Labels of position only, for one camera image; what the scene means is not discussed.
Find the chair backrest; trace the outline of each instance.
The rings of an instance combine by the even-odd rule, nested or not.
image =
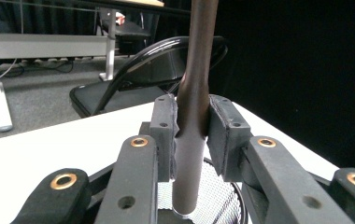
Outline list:
[[[177,36],[157,42],[126,62],[107,86],[93,115],[103,110],[116,91],[178,83],[184,75],[189,47],[188,36]],[[221,36],[213,40],[211,65],[214,67],[227,53]]]

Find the black chair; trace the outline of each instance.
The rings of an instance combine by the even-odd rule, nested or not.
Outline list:
[[[132,57],[109,81],[75,87],[72,106],[82,118],[153,102],[176,93],[184,75],[189,38],[178,36],[155,43]],[[213,40],[210,68],[227,53],[221,36]]]

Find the dark rod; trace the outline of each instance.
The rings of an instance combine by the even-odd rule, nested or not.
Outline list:
[[[173,207],[178,217],[188,218],[197,204],[198,187],[207,136],[210,54],[218,0],[192,0],[189,54],[186,74],[177,94],[177,177]]]

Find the floor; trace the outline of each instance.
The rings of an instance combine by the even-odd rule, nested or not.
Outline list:
[[[0,65],[0,73],[9,66]],[[8,77],[0,78],[13,123],[13,129],[0,133],[0,138],[80,119],[70,104],[69,92],[100,81],[105,66],[104,57],[15,64]]]

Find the desk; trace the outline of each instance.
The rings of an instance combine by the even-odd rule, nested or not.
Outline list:
[[[332,179],[338,168],[277,130],[247,109],[235,105],[254,135],[275,137],[303,167]],[[9,223],[50,173],[79,168],[92,175],[116,161],[122,142],[150,121],[153,103],[0,139],[0,223]]]
[[[28,6],[39,6],[28,0],[0,0]],[[61,2],[65,0],[51,0],[40,2],[42,7],[52,7],[47,3]],[[156,3],[156,0],[69,0],[71,4],[85,7],[108,7],[116,9],[140,10],[154,14],[168,16],[188,17],[190,11],[161,7],[163,3]],[[85,57],[107,55],[106,76],[112,76],[114,60],[114,39],[106,36],[91,35],[24,35],[24,34],[0,34],[0,59],[16,58],[63,58],[63,57]],[[13,128],[7,98],[2,83],[0,82],[0,132],[6,132]]]

